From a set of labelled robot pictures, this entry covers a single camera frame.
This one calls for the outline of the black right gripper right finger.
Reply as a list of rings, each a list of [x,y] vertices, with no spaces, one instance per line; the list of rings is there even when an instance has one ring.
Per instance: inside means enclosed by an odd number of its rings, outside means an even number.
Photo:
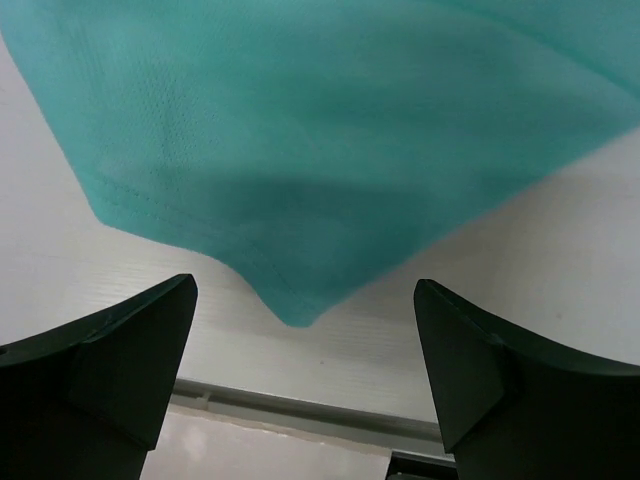
[[[639,369],[562,345],[432,280],[414,310],[462,479],[635,479]]]

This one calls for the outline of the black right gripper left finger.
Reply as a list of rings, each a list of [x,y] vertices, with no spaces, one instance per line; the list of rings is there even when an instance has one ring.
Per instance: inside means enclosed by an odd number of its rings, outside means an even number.
[[[137,479],[156,448],[198,297],[176,275],[1,348],[4,479]]]

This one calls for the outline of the teal t shirt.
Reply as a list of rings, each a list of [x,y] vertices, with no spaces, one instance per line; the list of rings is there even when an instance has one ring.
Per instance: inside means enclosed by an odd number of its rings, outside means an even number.
[[[5,1],[104,224],[306,327],[639,124],[635,1]]]

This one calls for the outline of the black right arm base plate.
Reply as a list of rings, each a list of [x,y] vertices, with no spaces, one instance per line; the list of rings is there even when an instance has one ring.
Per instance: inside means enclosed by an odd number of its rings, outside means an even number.
[[[393,451],[386,480],[458,480],[455,462],[450,459]]]

